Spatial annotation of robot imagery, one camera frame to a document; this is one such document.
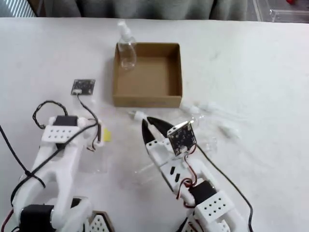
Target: brown box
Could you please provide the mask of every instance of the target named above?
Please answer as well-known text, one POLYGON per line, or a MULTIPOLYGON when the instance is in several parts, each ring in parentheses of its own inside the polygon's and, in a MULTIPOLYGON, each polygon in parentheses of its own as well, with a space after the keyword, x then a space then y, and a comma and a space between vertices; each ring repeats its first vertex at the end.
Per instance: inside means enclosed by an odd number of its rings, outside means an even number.
POLYGON ((115 106, 179 107, 183 96, 178 43, 137 43, 137 64, 121 67, 116 46, 112 97, 115 106))

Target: bottle cap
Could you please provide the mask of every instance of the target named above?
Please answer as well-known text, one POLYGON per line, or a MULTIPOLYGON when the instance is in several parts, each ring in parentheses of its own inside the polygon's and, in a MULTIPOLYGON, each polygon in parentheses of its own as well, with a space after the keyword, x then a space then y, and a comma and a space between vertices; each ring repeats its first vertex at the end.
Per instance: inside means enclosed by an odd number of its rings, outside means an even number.
POLYGON ((126 25, 126 21, 119 20, 118 27, 120 29, 121 37, 124 40, 128 40, 132 37, 132 32, 131 32, 130 28, 126 25))

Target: red wire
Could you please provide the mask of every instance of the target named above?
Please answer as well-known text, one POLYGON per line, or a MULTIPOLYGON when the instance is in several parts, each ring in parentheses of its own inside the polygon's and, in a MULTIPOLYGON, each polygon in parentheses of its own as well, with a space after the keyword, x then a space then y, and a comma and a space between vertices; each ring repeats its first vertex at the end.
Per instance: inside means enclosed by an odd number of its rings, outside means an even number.
POLYGON ((8 216, 4 220, 4 222, 3 222, 2 226, 1 226, 1 232, 4 232, 4 228, 5 228, 6 224, 8 223, 8 221, 10 220, 12 214, 13 214, 13 209, 9 212, 8 216))
POLYGON ((197 224, 200 226, 201 230, 204 232, 203 227, 201 225, 201 223, 199 223, 199 221, 197 219, 195 219, 195 221, 197 222, 197 224))
POLYGON ((192 223, 188 223, 188 224, 195 232, 198 232, 197 229, 192 225, 192 223))
POLYGON ((194 147, 194 148, 193 148, 193 151, 191 151, 191 152, 189 153, 189 155, 192 154, 193 152, 195 152, 195 149, 197 148, 197 145, 194 144, 193 147, 194 147))
MULTIPOLYGON (((195 147, 194 147, 194 150, 193 150, 191 153, 189 153, 188 155, 184 156, 184 161, 185 161, 186 164, 189 166, 189 169, 190 169, 191 172, 193 173, 195 180, 194 180, 194 182, 193 182, 193 180, 192 180, 191 178, 186 177, 186 178, 184 178, 184 179, 180 182, 180 186, 179 186, 179 189, 178 189, 178 192, 177 192, 177 196, 176 196, 176 199, 177 199, 177 200, 178 200, 179 197, 180 197, 180 189, 181 189, 181 187, 182 187, 183 184, 184 184, 187 188, 193 187, 194 185, 197 184, 197 174, 194 172, 193 168, 191 167, 191 165, 188 163, 188 161, 187 161, 187 159, 186 159, 190 154, 192 154, 192 153, 195 151, 195 149, 196 149, 196 145, 195 145, 195 147)), ((184 207, 186 207, 186 208, 190 208, 190 209, 195 208, 195 206, 187 205, 185 202, 183 202, 183 205, 184 205, 184 207)))

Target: white cap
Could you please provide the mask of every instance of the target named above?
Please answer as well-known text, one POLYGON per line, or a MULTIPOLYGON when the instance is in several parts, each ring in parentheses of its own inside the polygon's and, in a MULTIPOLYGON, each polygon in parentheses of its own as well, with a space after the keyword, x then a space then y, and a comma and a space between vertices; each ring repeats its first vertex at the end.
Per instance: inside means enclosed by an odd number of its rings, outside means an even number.
POLYGON ((136 121, 140 121, 141 122, 141 121, 143 121, 143 119, 145 119, 147 121, 147 117, 148 116, 144 112, 142 112, 142 111, 138 111, 138 110, 135 111, 135 110, 133 110, 133 111, 130 111, 129 114, 136 121))
POLYGON ((126 25, 126 21, 123 19, 118 21, 118 27, 120 29, 121 37, 125 40, 129 40, 132 37, 130 28, 126 25))

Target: black wire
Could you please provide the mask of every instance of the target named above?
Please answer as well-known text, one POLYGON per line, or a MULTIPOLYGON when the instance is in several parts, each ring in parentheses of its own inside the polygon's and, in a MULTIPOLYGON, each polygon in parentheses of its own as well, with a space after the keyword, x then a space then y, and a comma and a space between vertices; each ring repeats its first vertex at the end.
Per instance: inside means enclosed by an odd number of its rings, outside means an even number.
POLYGON ((32 174, 31 172, 29 172, 28 169, 27 169, 27 168, 23 165, 23 163, 20 161, 20 159, 19 159, 18 156, 16 155, 15 151, 13 150, 13 148, 12 148, 12 146, 11 146, 11 144, 10 144, 8 138, 6 137, 6 135, 5 135, 5 133, 4 133, 4 130, 3 130, 3 128, 2 128, 1 125, 0 125, 0 132, 1 132, 2 136, 3 136, 3 139, 4 139, 5 143, 7 144, 8 148, 9 148, 9 150, 11 151, 12 155, 14 156, 15 160, 16 160, 17 163, 22 167, 22 169, 24 169, 25 174, 26 174, 27 176, 36 178, 36 179, 43 185, 43 187, 45 188, 45 187, 46 187, 46 186, 45 186, 45 183, 44 183, 40 178, 38 178, 37 176, 35 176, 35 175, 32 174))
MULTIPOLYGON (((31 173, 35 174, 38 170, 40 170, 45 164, 48 163, 48 161, 50 161, 53 157, 55 157, 60 151, 62 151, 66 145, 68 145, 76 136, 78 136, 79 134, 83 133, 85 130, 95 127, 97 124, 92 124, 89 125, 87 127, 84 127, 83 129, 81 129, 80 131, 76 132, 72 137, 70 137, 64 144, 61 145, 60 148, 58 148, 57 151, 55 151, 50 157, 48 157, 45 161, 43 161, 36 169, 34 169, 31 173)), ((19 190, 19 188, 26 183, 31 177, 27 176, 25 179, 23 179, 22 181, 20 181, 18 183, 18 185, 14 188, 12 194, 11 194, 11 205, 13 206, 13 199, 17 193, 17 191, 19 190)))
POLYGON ((249 231, 250 232, 253 232, 253 229, 252 229, 252 225, 251 225, 251 222, 252 222, 252 217, 253 217, 253 207, 252 205, 250 204, 250 202, 248 201, 248 199, 245 197, 245 195, 243 195, 243 193, 240 191, 240 189, 234 184, 234 182, 227 177, 226 174, 224 174, 224 172, 222 172, 220 170, 220 168, 218 168, 212 161, 211 159, 208 158, 208 156, 206 155, 206 153, 203 151, 203 149, 197 145, 197 147, 199 148, 199 150, 203 153, 203 155, 205 156, 205 158, 209 161, 209 163, 212 164, 212 166, 218 171, 221 173, 221 175, 223 175, 227 180, 228 182, 230 182, 230 184, 237 190, 237 192, 242 196, 242 198, 245 200, 245 202, 247 203, 247 205, 249 206, 250 208, 250 215, 249 215, 249 220, 248 220, 248 227, 249 227, 249 231))
POLYGON ((47 104, 47 103, 56 104, 57 106, 59 106, 59 107, 61 107, 61 108, 63 109, 63 112, 64 112, 64 115, 65 115, 65 116, 68 115, 67 109, 66 109, 62 104, 60 104, 60 103, 58 103, 58 102, 56 102, 56 101, 53 101, 53 100, 44 101, 43 103, 41 103, 41 104, 37 107, 37 109, 34 111, 34 113, 33 113, 33 115, 32 115, 32 118, 33 118, 35 124, 36 124, 40 129, 42 129, 42 130, 45 129, 46 126, 45 126, 44 124, 42 124, 42 125, 39 124, 39 122, 38 122, 38 120, 37 120, 37 113, 38 113, 38 111, 42 108, 42 106, 44 106, 44 105, 47 104))
MULTIPOLYGON (((90 108, 88 106, 86 106, 79 98, 79 94, 77 94, 77 99, 79 100, 79 102, 81 103, 82 107, 84 109, 86 109, 94 118, 94 120, 96 121, 96 123, 98 124, 98 131, 97 131, 97 136, 98 136, 98 142, 101 142, 101 124, 99 124, 98 122, 98 117, 96 116, 95 113, 93 113, 90 108)), ((94 138, 94 140, 92 141, 92 148, 95 150, 94 148, 94 141, 95 141, 96 138, 94 138)))
POLYGON ((16 229, 19 229, 19 226, 16 226, 14 229, 12 229, 12 231, 11 232, 15 232, 15 230, 16 229))

